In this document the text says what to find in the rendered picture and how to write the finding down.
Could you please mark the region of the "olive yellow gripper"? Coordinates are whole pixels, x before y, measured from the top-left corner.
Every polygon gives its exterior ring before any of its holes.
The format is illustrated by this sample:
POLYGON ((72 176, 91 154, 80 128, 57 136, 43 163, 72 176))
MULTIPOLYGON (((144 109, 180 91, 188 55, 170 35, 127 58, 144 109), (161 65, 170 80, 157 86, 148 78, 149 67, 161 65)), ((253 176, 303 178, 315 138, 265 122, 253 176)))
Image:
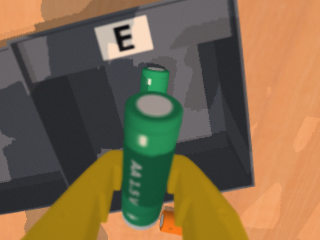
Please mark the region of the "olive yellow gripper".
MULTIPOLYGON (((113 190, 122 183, 123 151, 96 160, 20 240, 97 240, 113 190)), ((239 214, 187 157, 175 155, 167 184, 182 240, 249 240, 239 214)))

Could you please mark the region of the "green aa battery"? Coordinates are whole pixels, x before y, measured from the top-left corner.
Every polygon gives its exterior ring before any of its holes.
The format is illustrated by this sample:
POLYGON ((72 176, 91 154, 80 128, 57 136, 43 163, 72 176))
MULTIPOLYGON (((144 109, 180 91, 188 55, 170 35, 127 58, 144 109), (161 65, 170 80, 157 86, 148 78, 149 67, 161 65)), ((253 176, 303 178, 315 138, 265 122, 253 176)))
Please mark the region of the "green aa battery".
POLYGON ((158 91, 167 94, 169 73, 170 72, 168 70, 162 68, 142 68, 140 92, 158 91))
POLYGON ((121 207, 132 229, 159 219, 182 116, 182 105, 162 92, 139 92, 125 103, 121 207))

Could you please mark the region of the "orange aa battery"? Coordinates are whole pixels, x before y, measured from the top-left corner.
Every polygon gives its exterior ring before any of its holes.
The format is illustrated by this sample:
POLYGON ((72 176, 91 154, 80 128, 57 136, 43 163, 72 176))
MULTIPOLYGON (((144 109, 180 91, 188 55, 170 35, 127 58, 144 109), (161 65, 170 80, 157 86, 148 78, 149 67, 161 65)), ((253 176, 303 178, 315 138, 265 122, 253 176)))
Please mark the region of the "orange aa battery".
POLYGON ((164 210, 161 214, 159 229, 161 232, 182 236, 182 228, 174 226, 174 212, 164 210))

